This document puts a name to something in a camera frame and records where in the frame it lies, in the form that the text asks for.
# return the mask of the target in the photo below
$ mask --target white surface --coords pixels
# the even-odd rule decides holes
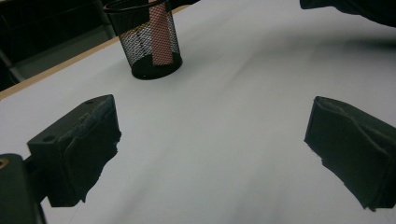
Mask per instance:
[[[184,60],[131,76],[119,43],[0,102],[0,153],[85,100],[113,94],[122,138],[62,223],[395,223],[363,210],[304,143],[315,96],[396,126],[396,30],[297,0],[202,0],[175,15]]]

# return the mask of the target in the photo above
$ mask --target mesh cup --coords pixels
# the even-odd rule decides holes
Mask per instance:
[[[104,12],[134,77],[165,77],[182,65],[169,0],[117,0],[105,5]]]

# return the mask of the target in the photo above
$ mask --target black object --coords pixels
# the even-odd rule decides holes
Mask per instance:
[[[106,4],[104,12],[120,38],[134,77],[165,77],[182,65],[168,0],[117,0]]]
[[[300,6],[302,9],[335,7],[347,14],[396,27],[395,0],[300,0]]]
[[[46,196],[53,207],[85,202],[119,141],[114,97],[105,95],[84,102],[30,140],[32,155],[25,161],[0,155],[0,223],[45,223],[40,202]]]
[[[395,128],[352,105],[318,96],[305,142],[364,208],[395,205]]]

